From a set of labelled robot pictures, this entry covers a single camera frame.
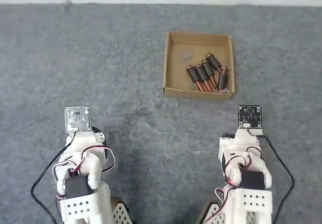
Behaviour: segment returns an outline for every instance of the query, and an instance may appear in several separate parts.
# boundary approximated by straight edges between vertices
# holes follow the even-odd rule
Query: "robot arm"
[[[114,224],[109,186],[101,182],[101,174],[115,165],[112,150],[104,146],[102,132],[92,131],[90,108],[65,109],[69,147],[53,166],[57,181],[57,205],[65,224]],[[105,150],[110,151],[113,164],[107,163]]]
[[[260,106],[239,106],[239,128],[234,137],[219,139],[218,158],[227,185],[222,206],[213,204],[202,224],[271,224],[272,176],[263,161]]]

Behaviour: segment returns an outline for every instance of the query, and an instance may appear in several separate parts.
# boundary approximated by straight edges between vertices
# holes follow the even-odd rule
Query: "cardboard box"
[[[213,53],[222,66],[227,66],[228,93],[199,92],[186,72],[188,65],[197,65]],[[163,76],[163,95],[176,98],[228,100],[235,93],[231,36],[168,32]]]

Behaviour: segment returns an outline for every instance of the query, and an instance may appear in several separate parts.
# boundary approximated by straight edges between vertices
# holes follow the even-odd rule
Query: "wire bundle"
[[[269,147],[272,149],[272,151],[273,151],[273,153],[274,153],[274,155],[275,155],[275,157],[277,158],[277,160],[281,163],[281,165],[283,166],[283,168],[285,169],[285,171],[287,172],[287,174],[289,175],[289,177],[291,178],[291,186],[290,186],[290,188],[289,188],[289,190],[286,192],[286,194],[284,195],[284,197],[283,197],[283,199],[281,200],[281,202],[280,202],[280,204],[279,204],[279,206],[278,206],[278,208],[277,208],[277,211],[276,211],[276,214],[275,214],[275,217],[274,217],[274,220],[273,220],[273,224],[276,224],[277,223],[277,220],[278,220],[278,217],[279,217],[279,214],[280,214],[280,212],[281,212],[281,210],[282,210],[282,207],[283,207],[283,205],[284,205],[284,203],[285,203],[285,201],[286,201],[286,199],[288,198],[288,196],[291,194],[291,192],[292,192],[292,190],[294,189],[294,187],[295,187],[295,179],[294,179],[294,176],[292,175],[292,173],[290,172],[290,170],[288,169],[288,167],[285,165],[285,163],[282,161],[282,159],[281,159],[281,157],[278,155],[278,153],[277,153],[277,151],[276,151],[276,149],[274,148],[274,146],[272,145],[272,143],[271,143],[271,141],[270,141],[270,139],[266,136],[266,135],[252,135],[252,136],[256,136],[257,138],[264,138],[264,139],[266,139],[266,141],[267,141],[267,143],[268,143],[268,145],[269,145]],[[258,148],[256,148],[260,153],[261,153],[261,157],[263,157],[263,154],[262,154],[262,152],[258,149]],[[227,162],[227,164],[226,164],[226,166],[225,166],[225,170],[226,170],[226,167],[228,166],[228,164],[231,162],[231,160],[233,160],[234,158],[237,158],[237,157],[242,157],[242,156],[234,156],[234,157],[232,157],[228,162]],[[247,167],[247,168],[249,168],[249,166],[252,164],[252,159],[250,158],[250,162],[246,165],[246,161],[245,161],[245,168]],[[222,195],[223,195],[223,189],[220,189],[220,188],[216,188],[215,189],[215,195],[219,198],[219,200],[222,202],[222,206],[219,208],[219,210],[218,211],[216,211],[212,216],[210,216],[207,220],[205,220],[204,222],[203,222],[203,224],[207,224],[211,219],[213,219],[215,216],[217,216],[217,215],[219,215],[220,214],[220,212],[223,210],[223,208],[224,208],[224,206],[225,206],[225,204],[226,204],[226,202],[227,202],[227,199],[228,199],[228,194],[229,194],[229,192],[231,191],[231,190],[233,190],[233,189],[236,189],[237,188],[237,186],[234,186],[234,185],[232,185],[233,187],[232,188],[230,188],[228,191],[227,191],[227,195],[226,195],[226,198],[225,198],[225,200],[223,201],[218,195],[217,195],[217,191],[220,191],[221,193],[222,193]]]
[[[45,210],[45,212],[50,216],[50,218],[51,218],[51,220],[52,220],[52,222],[54,223],[54,224],[57,224],[57,221],[56,221],[56,219],[55,219],[55,217],[53,216],[53,214],[50,212],[50,210],[36,197],[36,195],[35,195],[35,193],[34,193],[34,191],[35,191],[35,188],[36,188],[36,186],[39,184],[39,182],[41,181],[41,179],[44,177],[44,175],[45,175],[45,173],[47,172],[47,170],[50,168],[50,166],[55,162],[55,160],[72,144],[72,142],[74,141],[74,139],[75,139],[75,136],[76,136],[76,133],[77,132],[75,132],[74,133],[74,135],[73,135],[73,137],[72,137],[72,139],[71,139],[71,141],[68,143],[68,144],[66,144],[66,146],[65,147],[63,147],[56,155],[55,155],[55,157],[48,163],[48,165],[44,168],[44,170],[42,171],[42,173],[40,174],[40,176],[37,178],[37,180],[34,182],[34,184],[32,185],[32,187],[31,187],[31,190],[30,190],[30,194],[31,194],[31,196],[33,197],[33,199]],[[85,152],[87,152],[87,151],[89,151],[89,150],[92,150],[92,149],[95,149],[95,148],[103,148],[103,149],[105,149],[105,150],[109,150],[110,152],[111,152],[111,155],[112,155],[112,157],[113,157],[113,163],[112,163],[112,165],[111,166],[109,166],[109,167],[107,167],[107,168],[105,168],[105,169],[103,169],[102,170],[102,172],[106,172],[106,171],[109,171],[109,170],[111,170],[114,166],[115,166],[115,162],[116,162],[116,160],[115,160],[115,156],[114,156],[114,153],[113,153],[113,151],[109,148],[109,147],[106,147],[106,146],[101,146],[101,145],[95,145],[95,146],[90,146],[90,147],[87,147],[86,149],[84,149],[83,151],[82,151],[82,154],[81,154],[81,161],[79,162],[79,164],[77,165],[74,161],[71,161],[71,160],[69,160],[69,158],[67,158],[66,160],[64,160],[64,161],[61,161],[61,162],[58,162],[57,164],[55,164],[54,166],[53,166],[53,168],[52,168],[52,172],[53,172],[53,175],[54,175],[54,178],[55,178],[55,180],[57,181],[57,174],[56,174],[56,168],[57,168],[57,166],[61,166],[61,165],[66,165],[66,164],[73,164],[73,165],[75,165],[75,168],[71,171],[71,173],[74,175],[76,172],[78,172],[78,174],[81,174],[81,172],[80,172],[80,168],[81,168],[81,166],[82,166],[82,164],[83,164],[83,162],[84,162],[84,160],[85,160],[85,158],[86,158],[86,155],[84,155],[85,154]],[[57,206],[57,209],[58,209],[58,212],[60,213],[60,208],[59,208],[59,202],[62,200],[62,199],[64,199],[64,196],[61,196],[61,195],[57,195],[56,196],[56,206]]]

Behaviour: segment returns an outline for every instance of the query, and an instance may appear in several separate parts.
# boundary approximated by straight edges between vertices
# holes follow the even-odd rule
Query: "gray carpet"
[[[166,31],[233,36],[230,101],[162,97]],[[90,105],[117,166],[103,175],[138,224],[194,223],[224,185],[218,138],[238,104],[261,104],[264,132],[297,180],[278,223],[320,223],[322,8],[175,5],[0,6],[0,223],[50,223],[29,195],[63,147],[65,106]],[[263,143],[274,211],[290,185]],[[55,183],[36,189],[58,219]]]

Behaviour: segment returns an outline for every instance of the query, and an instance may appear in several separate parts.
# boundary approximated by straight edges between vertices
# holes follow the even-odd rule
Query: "circuit board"
[[[262,128],[262,107],[260,105],[238,106],[239,128]]]
[[[66,132],[91,131],[90,107],[65,107]]]

